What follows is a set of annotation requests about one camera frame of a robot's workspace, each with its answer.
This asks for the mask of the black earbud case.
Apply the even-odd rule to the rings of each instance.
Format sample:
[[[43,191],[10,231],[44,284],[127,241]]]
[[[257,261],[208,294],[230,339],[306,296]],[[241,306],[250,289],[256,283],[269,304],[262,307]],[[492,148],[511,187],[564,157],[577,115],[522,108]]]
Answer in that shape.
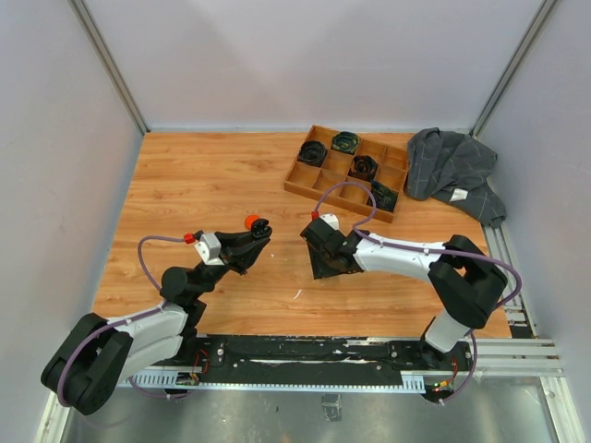
[[[250,225],[250,232],[255,240],[269,238],[272,233],[272,228],[267,219],[258,218]]]

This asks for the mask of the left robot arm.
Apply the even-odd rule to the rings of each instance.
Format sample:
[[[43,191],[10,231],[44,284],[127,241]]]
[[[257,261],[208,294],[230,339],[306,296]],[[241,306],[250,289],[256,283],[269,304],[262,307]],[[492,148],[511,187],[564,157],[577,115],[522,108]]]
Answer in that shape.
[[[228,272],[244,275],[271,240],[266,220],[241,233],[188,233],[195,247],[193,268],[167,269],[155,287],[156,306],[122,317],[83,316],[41,373],[59,403],[83,415],[96,413],[125,379],[155,363],[187,365],[197,356],[197,325],[206,308],[199,299]]]

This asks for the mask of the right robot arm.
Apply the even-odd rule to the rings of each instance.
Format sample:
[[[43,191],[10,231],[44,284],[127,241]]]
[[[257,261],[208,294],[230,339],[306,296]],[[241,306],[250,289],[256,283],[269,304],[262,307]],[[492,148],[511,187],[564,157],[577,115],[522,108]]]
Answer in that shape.
[[[420,362],[430,369],[444,366],[459,340],[486,326],[508,283],[497,263],[458,234],[435,243],[397,241],[363,230],[343,234],[329,215],[311,221],[301,237],[316,279],[380,271],[431,284],[442,310],[416,346]]]

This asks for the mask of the orange earbud case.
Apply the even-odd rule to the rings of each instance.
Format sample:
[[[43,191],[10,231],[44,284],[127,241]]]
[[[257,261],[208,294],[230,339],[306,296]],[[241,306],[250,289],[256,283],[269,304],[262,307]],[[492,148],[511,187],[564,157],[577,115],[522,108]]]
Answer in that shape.
[[[259,215],[257,214],[250,214],[245,218],[245,226],[248,230],[250,230],[253,224],[259,219]]]

